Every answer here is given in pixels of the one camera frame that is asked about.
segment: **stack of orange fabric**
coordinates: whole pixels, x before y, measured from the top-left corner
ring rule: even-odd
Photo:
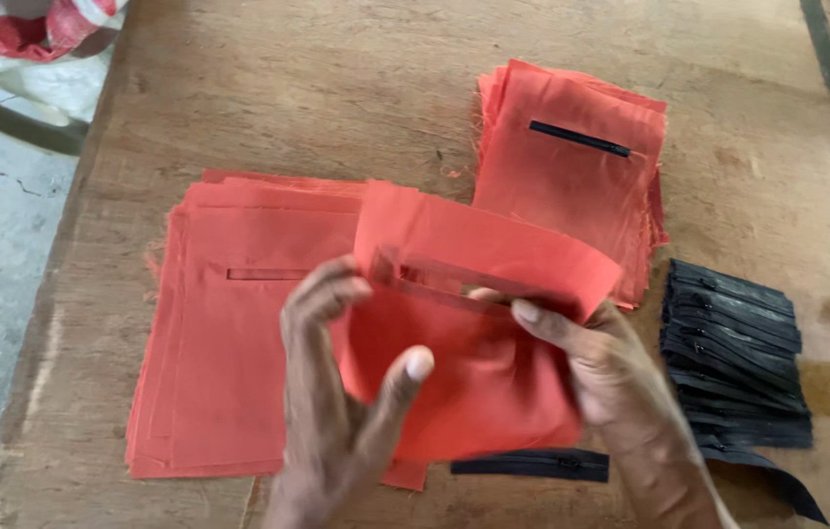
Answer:
[[[270,475],[284,447],[278,314],[321,261],[353,251],[366,184],[208,170],[170,212],[128,423],[134,477]],[[335,342],[345,323],[334,326]],[[383,482],[421,489],[424,464]]]
[[[657,169],[666,103],[518,60],[478,84],[483,130],[473,206],[604,252],[623,268],[612,298],[625,309],[638,306],[649,259],[668,242]]]
[[[636,306],[648,257],[666,240],[656,171],[665,104],[582,73],[518,61],[479,85],[485,125],[473,208],[386,183],[238,171],[207,170],[190,186],[168,218],[157,309],[127,430],[132,476],[280,469],[279,312],[308,271],[347,253],[375,252],[394,266],[391,278],[380,279],[373,263],[361,263],[377,292],[331,326],[347,389],[364,401],[374,398],[383,368],[407,342],[430,343],[439,356],[425,387],[431,398],[413,407],[396,453],[401,459],[383,483],[421,489],[426,461],[577,439],[561,352],[535,343],[506,308],[464,302],[459,294],[487,280],[512,294],[557,293],[560,307],[568,302],[566,313],[579,322],[611,291],[621,306]],[[457,230],[445,228],[451,225]],[[477,240],[465,244],[469,230]],[[515,236],[484,243],[496,237],[491,232]],[[567,263],[576,272],[529,265],[541,248],[509,247],[528,241],[542,242],[550,264]],[[428,274],[413,275],[421,268]],[[439,283],[438,272],[444,272]],[[472,279],[453,282],[449,273]],[[388,308],[418,321],[398,332],[374,324],[402,317]],[[434,321],[439,314],[449,317]],[[458,332],[455,321],[475,329]],[[458,356],[465,348],[479,354]],[[484,398],[484,391],[498,394]],[[484,402],[498,409],[477,409]],[[472,413],[497,420],[490,431],[465,431],[463,418]]]

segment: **welt pocket slit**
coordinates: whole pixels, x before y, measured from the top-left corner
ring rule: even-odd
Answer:
[[[281,282],[303,280],[309,270],[294,268],[229,268],[226,279],[235,282]]]

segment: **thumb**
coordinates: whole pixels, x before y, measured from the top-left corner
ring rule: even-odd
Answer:
[[[364,455],[389,457],[395,451],[405,415],[433,369],[434,354],[424,345],[413,345],[395,359],[359,434],[358,445]]]
[[[610,338],[598,331],[590,331],[559,313],[547,311],[525,299],[515,299],[513,318],[529,334],[564,349],[569,360],[595,363],[595,356],[605,347],[601,339]]]

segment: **right hand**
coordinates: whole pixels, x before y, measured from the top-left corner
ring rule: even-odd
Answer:
[[[585,327],[525,299],[514,299],[512,309],[526,331],[565,351],[581,413],[606,439],[642,443],[673,426],[690,435],[662,371],[609,300]]]

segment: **fingernail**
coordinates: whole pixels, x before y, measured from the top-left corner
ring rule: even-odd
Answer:
[[[370,286],[369,282],[362,278],[353,278],[353,286],[359,290],[360,293],[364,294],[372,294],[373,287]]]
[[[423,382],[434,370],[434,354],[424,345],[409,347],[408,361],[405,363],[405,372],[416,382]]]
[[[529,303],[525,299],[516,299],[513,302],[513,315],[529,323],[535,323],[542,317],[542,309]]]

